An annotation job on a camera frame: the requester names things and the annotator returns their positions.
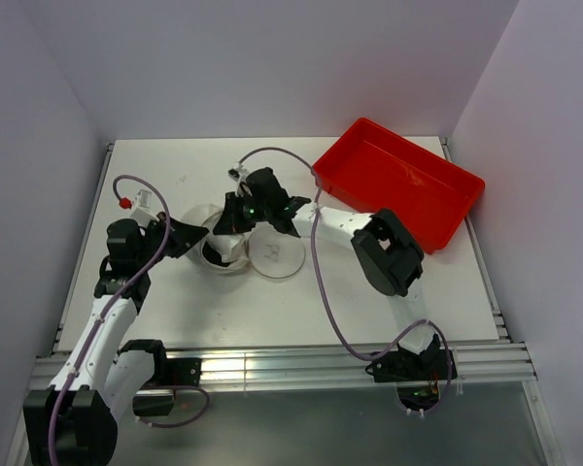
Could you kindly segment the white bra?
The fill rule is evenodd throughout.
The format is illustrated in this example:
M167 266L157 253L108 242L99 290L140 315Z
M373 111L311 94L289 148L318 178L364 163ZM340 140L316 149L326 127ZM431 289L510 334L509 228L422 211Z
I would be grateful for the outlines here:
M227 268L240 269L248 262L246 238L243 234L210 234L207 242L222 255L223 260L230 263Z

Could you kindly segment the black bra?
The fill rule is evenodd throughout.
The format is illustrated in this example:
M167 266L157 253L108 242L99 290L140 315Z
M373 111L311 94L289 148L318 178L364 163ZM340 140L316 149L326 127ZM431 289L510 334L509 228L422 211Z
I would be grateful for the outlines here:
M201 255L206 262L213 266L227 268L230 265L229 262L223 260L222 255L219 252L217 252L213 247L211 247L208 242L205 242L203 244L201 249Z

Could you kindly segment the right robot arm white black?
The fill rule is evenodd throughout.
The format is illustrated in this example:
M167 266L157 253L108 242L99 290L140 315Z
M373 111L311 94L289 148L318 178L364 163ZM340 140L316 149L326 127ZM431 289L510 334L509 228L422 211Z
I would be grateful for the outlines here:
M237 165L228 172L237 183L224 198L223 213L213 228L219 237L249 233L260 223L278 233L306 238L314 248L325 240L354 252L368 283L401 303L402 330L384 349L361 353L377 382L446 381L456 374L443 332L427 318L421 277L424 252L389 209L351 213L322 206L317 199L290 196L271 168L249 172Z

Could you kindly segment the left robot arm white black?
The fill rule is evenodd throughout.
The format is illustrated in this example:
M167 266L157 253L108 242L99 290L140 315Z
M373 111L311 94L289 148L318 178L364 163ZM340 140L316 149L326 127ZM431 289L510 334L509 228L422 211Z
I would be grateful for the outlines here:
M159 387L170 375L160 340L123 337L140 314L151 286L150 269L179 258L203 240L203 226L159 214L141 226L123 218L107 228L85 329L48 387L26 396L23 415L35 465L106 465L120 420L144 385Z

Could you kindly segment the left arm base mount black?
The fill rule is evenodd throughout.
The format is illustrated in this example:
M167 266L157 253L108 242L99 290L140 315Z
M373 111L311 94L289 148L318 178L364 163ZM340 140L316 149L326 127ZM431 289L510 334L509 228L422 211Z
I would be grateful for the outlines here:
M200 358L171 358L162 374L146 382L132 400L133 413L139 417L168 416L178 391L168 386L199 386L202 360Z

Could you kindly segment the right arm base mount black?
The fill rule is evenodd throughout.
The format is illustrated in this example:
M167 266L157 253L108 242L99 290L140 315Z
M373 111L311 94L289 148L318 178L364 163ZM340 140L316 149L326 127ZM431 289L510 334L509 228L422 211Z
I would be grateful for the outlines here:
M458 376L453 354L445 349L427 349L415 354L404 348L370 362L365 373L375 383L395 383L399 402L406 412L425 414L441 399L440 384Z

